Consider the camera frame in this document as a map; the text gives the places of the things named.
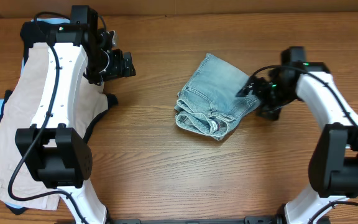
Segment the light blue denim shorts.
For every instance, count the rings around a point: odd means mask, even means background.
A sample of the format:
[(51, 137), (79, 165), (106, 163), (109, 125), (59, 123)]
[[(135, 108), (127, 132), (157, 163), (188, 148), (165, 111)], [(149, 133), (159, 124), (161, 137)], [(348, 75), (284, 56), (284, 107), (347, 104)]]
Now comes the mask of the light blue denim shorts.
[(249, 76), (206, 54), (189, 81), (177, 94), (175, 122), (178, 127), (222, 140), (260, 101), (253, 94), (237, 97)]

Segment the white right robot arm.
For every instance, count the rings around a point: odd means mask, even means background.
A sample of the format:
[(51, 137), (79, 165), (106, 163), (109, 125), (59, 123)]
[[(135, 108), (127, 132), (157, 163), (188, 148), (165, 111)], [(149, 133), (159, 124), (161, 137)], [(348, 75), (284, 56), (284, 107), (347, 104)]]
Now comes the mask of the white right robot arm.
[(280, 64), (256, 70), (238, 97), (254, 95), (257, 115), (276, 121), (289, 103), (304, 102), (321, 135), (308, 166), (309, 184), (275, 215), (248, 216), (245, 223), (329, 223), (327, 213), (338, 205), (358, 207), (358, 114), (349, 106), (323, 62), (309, 62), (303, 47), (289, 47)]

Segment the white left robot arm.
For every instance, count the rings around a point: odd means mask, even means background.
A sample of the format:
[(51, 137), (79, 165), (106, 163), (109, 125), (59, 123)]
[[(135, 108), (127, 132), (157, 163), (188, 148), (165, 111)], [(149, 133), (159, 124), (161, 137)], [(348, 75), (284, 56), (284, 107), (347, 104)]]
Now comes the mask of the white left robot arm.
[(75, 128), (81, 80), (101, 86), (135, 75), (131, 53), (117, 48), (114, 31), (98, 27), (102, 20), (89, 6), (74, 5), (65, 23), (44, 31), (49, 56), (44, 90), (30, 126), (15, 135), (19, 166), (46, 186), (47, 195), (59, 195), (76, 223), (112, 221), (90, 181), (91, 149)]

